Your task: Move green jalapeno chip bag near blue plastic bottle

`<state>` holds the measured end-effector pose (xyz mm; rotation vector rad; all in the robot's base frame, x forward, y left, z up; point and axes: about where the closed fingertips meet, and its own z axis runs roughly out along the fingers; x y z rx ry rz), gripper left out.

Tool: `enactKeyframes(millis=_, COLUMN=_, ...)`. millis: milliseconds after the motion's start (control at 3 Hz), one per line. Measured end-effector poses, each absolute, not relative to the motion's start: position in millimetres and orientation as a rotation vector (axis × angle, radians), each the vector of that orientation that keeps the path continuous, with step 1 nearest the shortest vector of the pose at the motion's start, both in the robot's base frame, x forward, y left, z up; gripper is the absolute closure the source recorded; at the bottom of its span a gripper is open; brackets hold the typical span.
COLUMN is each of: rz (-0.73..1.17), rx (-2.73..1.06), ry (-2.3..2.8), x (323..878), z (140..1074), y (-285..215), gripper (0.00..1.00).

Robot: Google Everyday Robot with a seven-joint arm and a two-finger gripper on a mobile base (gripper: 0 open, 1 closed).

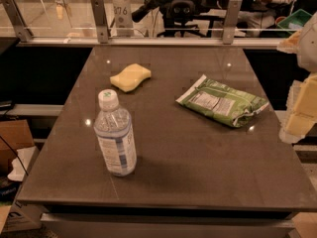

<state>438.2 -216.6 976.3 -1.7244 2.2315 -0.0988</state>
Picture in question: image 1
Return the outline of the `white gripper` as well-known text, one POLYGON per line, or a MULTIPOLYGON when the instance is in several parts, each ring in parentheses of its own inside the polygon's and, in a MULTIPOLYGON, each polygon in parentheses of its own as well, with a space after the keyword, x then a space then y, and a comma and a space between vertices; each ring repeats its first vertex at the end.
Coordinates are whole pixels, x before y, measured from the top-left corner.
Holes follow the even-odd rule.
MULTIPOLYGON (((281 41, 278 48, 282 51, 295 51, 297 46, 298 65, 310 72, 317 72, 317 13, 304 25, 302 31, 281 41)), ((304 137, 317 123, 317 73, 310 73, 303 82, 293 81, 286 106, 285 131, 304 137)))

